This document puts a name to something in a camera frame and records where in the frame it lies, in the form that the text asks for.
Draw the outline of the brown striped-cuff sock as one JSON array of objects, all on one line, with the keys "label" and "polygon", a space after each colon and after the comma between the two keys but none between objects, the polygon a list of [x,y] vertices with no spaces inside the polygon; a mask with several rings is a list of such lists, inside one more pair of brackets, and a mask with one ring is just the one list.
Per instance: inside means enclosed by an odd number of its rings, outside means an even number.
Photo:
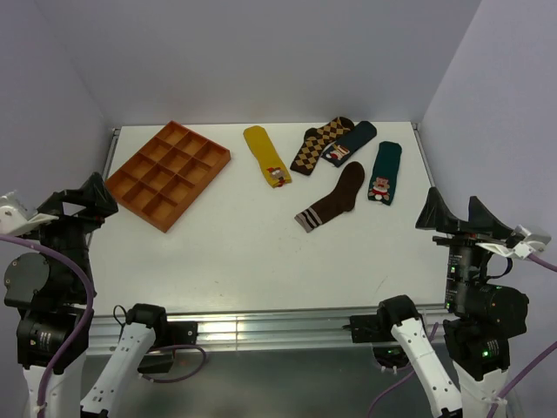
[{"label": "brown striped-cuff sock", "polygon": [[313,203],[294,219],[310,233],[340,214],[350,212],[356,203],[357,194],[364,183],[365,169],[360,162],[349,163],[339,176],[333,190],[324,198]]}]

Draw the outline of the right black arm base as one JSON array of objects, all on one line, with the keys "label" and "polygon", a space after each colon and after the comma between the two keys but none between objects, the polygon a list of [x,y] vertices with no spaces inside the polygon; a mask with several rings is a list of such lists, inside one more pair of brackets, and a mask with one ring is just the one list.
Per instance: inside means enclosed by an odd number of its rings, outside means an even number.
[{"label": "right black arm base", "polygon": [[410,367],[406,353],[390,332],[383,328],[377,314],[352,315],[343,328],[350,331],[354,344],[371,345],[374,363],[382,373],[397,374]]}]

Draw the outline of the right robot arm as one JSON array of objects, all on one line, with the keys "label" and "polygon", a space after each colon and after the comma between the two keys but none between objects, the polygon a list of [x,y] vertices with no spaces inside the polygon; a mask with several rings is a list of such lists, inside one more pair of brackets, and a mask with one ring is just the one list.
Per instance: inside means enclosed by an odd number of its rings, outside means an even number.
[{"label": "right robot arm", "polygon": [[435,187],[429,189],[415,226],[435,231],[433,242],[448,249],[445,308],[454,318],[444,320],[443,330],[459,379],[449,378],[408,296],[379,304],[378,332],[401,346],[434,417],[486,416],[507,379],[509,341],[527,330],[529,304],[517,289],[493,284],[487,272],[493,252],[486,246],[506,246],[517,235],[475,196],[469,199],[468,218],[459,219]]}]

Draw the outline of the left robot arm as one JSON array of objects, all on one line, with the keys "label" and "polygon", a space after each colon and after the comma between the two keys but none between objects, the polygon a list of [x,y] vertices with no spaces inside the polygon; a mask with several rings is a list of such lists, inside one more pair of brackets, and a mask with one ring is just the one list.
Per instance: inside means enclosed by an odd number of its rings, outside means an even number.
[{"label": "left robot arm", "polygon": [[32,417],[115,417],[152,347],[170,336],[163,307],[137,304],[93,388],[81,394],[96,291],[88,237],[117,213],[100,173],[77,189],[52,193],[38,208],[15,192],[1,198],[1,240],[28,248],[8,265],[4,303],[20,314],[17,361]]}]

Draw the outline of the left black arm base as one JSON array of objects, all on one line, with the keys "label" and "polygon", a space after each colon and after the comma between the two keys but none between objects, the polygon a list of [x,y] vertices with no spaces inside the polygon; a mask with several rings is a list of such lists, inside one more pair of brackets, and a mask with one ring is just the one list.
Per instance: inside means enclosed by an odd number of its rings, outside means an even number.
[{"label": "left black arm base", "polygon": [[[196,321],[171,321],[168,323],[166,334],[155,343],[155,348],[173,345],[194,345],[198,337],[198,323]],[[176,357],[176,351],[152,351],[141,360],[138,372],[140,374],[165,374],[171,370]]]}]

